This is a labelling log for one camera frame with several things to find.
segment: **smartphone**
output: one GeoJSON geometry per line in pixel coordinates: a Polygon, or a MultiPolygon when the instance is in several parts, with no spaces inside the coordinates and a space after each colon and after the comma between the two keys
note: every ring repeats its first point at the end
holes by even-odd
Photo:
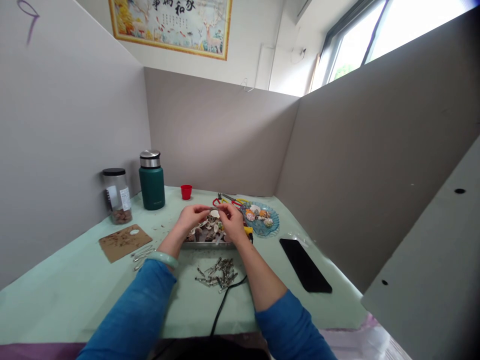
{"type": "Polygon", "coordinates": [[[280,239],[280,245],[306,291],[332,293],[332,287],[297,240],[280,239]]]}

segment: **window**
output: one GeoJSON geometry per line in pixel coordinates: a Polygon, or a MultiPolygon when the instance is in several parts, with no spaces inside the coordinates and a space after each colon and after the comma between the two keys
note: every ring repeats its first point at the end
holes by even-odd
{"type": "Polygon", "coordinates": [[[312,91],[473,9],[475,0],[359,1],[328,32],[312,91]]]}

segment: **cubicle divider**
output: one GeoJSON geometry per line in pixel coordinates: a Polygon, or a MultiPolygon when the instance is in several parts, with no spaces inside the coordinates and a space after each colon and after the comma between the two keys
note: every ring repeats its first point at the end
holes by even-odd
{"type": "Polygon", "coordinates": [[[166,185],[274,194],[299,97],[148,67],[145,82],[166,185]]]}
{"type": "Polygon", "coordinates": [[[300,100],[275,194],[361,292],[480,133],[478,19],[300,100]]]}
{"type": "Polygon", "coordinates": [[[167,185],[276,195],[365,291],[480,132],[478,9],[299,99],[144,69],[75,1],[26,4],[0,7],[0,289],[105,218],[102,169],[138,193],[151,147],[167,185]]]}
{"type": "Polygon", "coordinates": [[[140,191],[150,133],[143,66],[75,1],[2,1],[0,59],[2,289],[107,216],[102,169],[140,191]]]}

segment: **wall hook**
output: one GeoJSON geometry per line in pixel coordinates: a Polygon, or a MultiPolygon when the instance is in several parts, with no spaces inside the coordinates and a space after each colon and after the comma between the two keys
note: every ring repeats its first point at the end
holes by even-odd
{"type": "Polygon", "coordinates": [[[243,91],[246,92],[246,93],[249,93],[251,92],[253,89],[255,89],[254,87],[252,87],[250,90],[247,90],[247,85],[249,84],[249,79],[246,77],[243,79],[243,81],[240,83],[240,86],[243,85],[243,91]]]}

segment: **person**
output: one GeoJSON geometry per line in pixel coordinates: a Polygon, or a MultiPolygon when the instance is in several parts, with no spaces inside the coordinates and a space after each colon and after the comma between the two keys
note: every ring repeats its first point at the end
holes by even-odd
{"type": "MultiPolygon", "coordinates": [[[[220,204],[218,208],[224,231],[229,241],[235,244],[243,261],[253,297],[255,317],[271,355],[276,360],[336,359],[313,325],[310,313],[250,242],[245,234],[242,214],[230,203],[220,204]]],[[[204,220],[210,210],[205,205],[185,207],[157,251],[177,259],[190,230],[204,220]]],[[[158,340],[169,297],[176,282],[171,267],[158,260],[147,259],[77,359],[146,359],[158,340]]],[[[195,358],[201,353],[202,356],[209,354],[208,360],[269,359],[265,352],[264,357],[242,357],[238,345],[225,353],[225,344],[209,347],[208,343],[204,342],[203,348],[196,350],[195,358]]]]}

